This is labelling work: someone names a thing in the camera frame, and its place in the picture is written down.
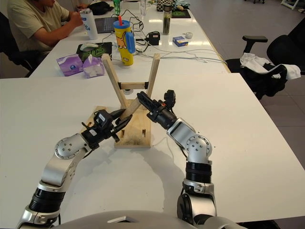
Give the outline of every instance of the green bottle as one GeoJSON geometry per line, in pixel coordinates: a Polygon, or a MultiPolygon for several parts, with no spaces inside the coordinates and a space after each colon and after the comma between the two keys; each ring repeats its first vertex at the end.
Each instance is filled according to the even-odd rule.
{"type": "Polygon", "coordinates": [[[113,0],[113,4],[114,4],[114,11],[115,11],[115,14],[117,16],[120,15],[120,12],[121,12],[121,8],[120,8],[120,0],[113,0]]]}

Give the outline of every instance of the white tumbler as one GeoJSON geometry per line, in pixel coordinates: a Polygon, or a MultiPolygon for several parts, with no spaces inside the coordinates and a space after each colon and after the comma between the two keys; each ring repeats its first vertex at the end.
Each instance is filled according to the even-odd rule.
{"type": "Polygon", "coordinates": [[[89,35],[89,38],[91,40],[98,39],[98,33],[96,30],[96,25],[95,25],[92,10],[84,9],[80,13],[81,13],[82,22],[84,23],[84,26],[87,31],[87,34],[89,35]]]}

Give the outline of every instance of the wooden base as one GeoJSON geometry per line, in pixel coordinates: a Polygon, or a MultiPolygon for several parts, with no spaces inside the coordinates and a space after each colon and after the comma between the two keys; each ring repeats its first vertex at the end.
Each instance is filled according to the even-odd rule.
{"type": "MultiPolygon", "coordinates": [[[[127,100],[129,106],[133,100],[127,100]]],[[[117,135],[119,142],[114,144],[115,148],[150,148],[151,144],[151,121],[146,114],[147,110],[140,106],[133,115],[128,125],[117,135]]]]}

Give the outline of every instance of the power adapter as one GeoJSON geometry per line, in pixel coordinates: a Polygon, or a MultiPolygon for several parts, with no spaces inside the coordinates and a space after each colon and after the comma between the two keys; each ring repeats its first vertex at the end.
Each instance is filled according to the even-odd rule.
{"type": "Polygon", "coordinates": [[[148,33],[145,39],[136,39],[136,41],[147,41],[151,45],[159,45],[160,33],[158,31],[148,33]]]}

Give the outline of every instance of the wooden block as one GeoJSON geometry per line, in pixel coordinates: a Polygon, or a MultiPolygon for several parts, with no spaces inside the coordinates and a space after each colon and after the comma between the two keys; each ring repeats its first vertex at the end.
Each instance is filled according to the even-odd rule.
{"type": "Polygon", "coordinates": [[[145,82],[121,83],[121,89],[145,89],[145,82]]]}
{"type": "Polygon", "coordinates": [[[120,119],[124,119],[127,116],[130,116],[132,114],[134,114],[134,112],[139,108],[139,106],[141,105],[140,101],[138,98],[135,98],[134,100],[130,100],[132,101],[131,104],[129,105],[129,107],[126,108],[126,110],[124,111],[124,113],[120,116],[120,119]]]}
{"type": "Polygon", "coordinates": [[[153,92],[153,85],[154,85],[154,81],[156,79],[159,62],[160,62],[160,54],[155,53],[155,55],[153,56],[152,68],[151,68],[151,73],[149,75],[148,88],[146,91],[146,94],[148,95],[148,97],[151,97],[152,92],[153,92]]]}
{"type": "Polygon", "coordinates": [[[123,93],[123,91],[121,91],[121,89],[119,88],[119,85],[118,85],[118,76],[117,74],[115,73],[115,70],[114,70],[114,66],[110,60],[110,57],[108,54],[103,54],[102,55],[102,61],[103,61],[103,64],[104,64],[104,67],[108,73],[108,76],[109,76],[109,79],[113,85],[113,88],[120,100],[120,103],[121,103],[121,107],[122,108],[126,108],[127,107],[127,101],[126,101],[126,98],[125,98],[125,95],[123,93]]]}
{"type": "Polygon", "coordinates": [[[120,141],[114,144],[115,148],[150,148],[151,121],[146,116],[147,110],[138,109],[128,125],[117,133],[120,141]]]}
{"type": "MultiPolygon", "coordinates": [[[[99,111],[99,110],[107,110],[107,108],[106,108],[105,106],[97,106],[97,107],[95,107],[94,111],[92,112],[92,114],[90,115],[90,117],[88,118],[88,120],[85,122],[85,124],[86,124],[87,126],[91,126],[92,124],[94,124],[94,120],[93,120],[93,118],[94,118],[94,113],[95,113],[96,111],[99,111]]],[[[81,129],[81,132],[84,132],[85,130],[86,130],[86,128],[83,127],[83,128],[81,129]]]]}

